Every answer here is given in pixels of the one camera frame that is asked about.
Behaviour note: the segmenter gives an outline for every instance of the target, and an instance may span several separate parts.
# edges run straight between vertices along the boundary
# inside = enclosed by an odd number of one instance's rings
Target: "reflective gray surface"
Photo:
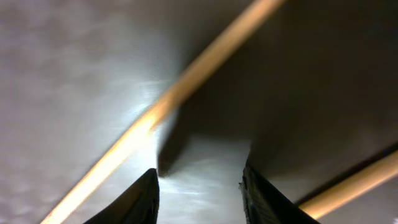
[[[39,222],[247,4],[1,1],[0,223]],[[288,2],[66,223],[158,162],[159,223],[244,223],[250,147],[296,201],[395,143],[393,4]],[[321,222],[394,223],[394,195],[396,180]]]

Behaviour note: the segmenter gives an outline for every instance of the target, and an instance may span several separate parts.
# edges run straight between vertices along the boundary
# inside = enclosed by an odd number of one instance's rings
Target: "light brown stick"
[[[312,218],[319,219],[397,175],[398,151],[303,203],[300,208]]]
[[[123,161],[142,139],[186,100],[274,12],[283,0],[254,1],[184,71],[181,79],[138,119],[41,223],[63,222]]]

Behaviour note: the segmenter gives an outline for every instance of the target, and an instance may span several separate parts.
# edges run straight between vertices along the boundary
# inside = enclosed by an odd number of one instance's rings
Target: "wooden stick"
[[[181,79],[124,133],[41,223],[63,222],[134,152],[151,129],[205,82],[282,2],[283,0],[254,1],[193,61]]]
[[[303,203],[300,208],[312,218],[319,219],[397,175],[398,151]]]

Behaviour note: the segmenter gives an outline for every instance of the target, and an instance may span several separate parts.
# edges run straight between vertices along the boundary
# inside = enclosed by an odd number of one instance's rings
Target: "wooden rod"
[[[299,207],[314,219],[345,205],[398,175],[398,151],[371,164]]]
[[[186,100],[273,13],[283,0],[254,1],[224,30],[91,168],[41,223],[63,222],[140,145],[172,110]]]

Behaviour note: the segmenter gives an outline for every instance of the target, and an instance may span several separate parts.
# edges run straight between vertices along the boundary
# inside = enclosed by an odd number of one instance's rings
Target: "gray surface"
[[[41,220],[248,3],[2,1],[0,222]],[[159,223],[244,223],[237,183],[252,142],[250,161],[293,201],[396,142],[394,12],[288,2],[66,223],[156,166],[172,124]],[[321,222],[393,223],[396,189]]]

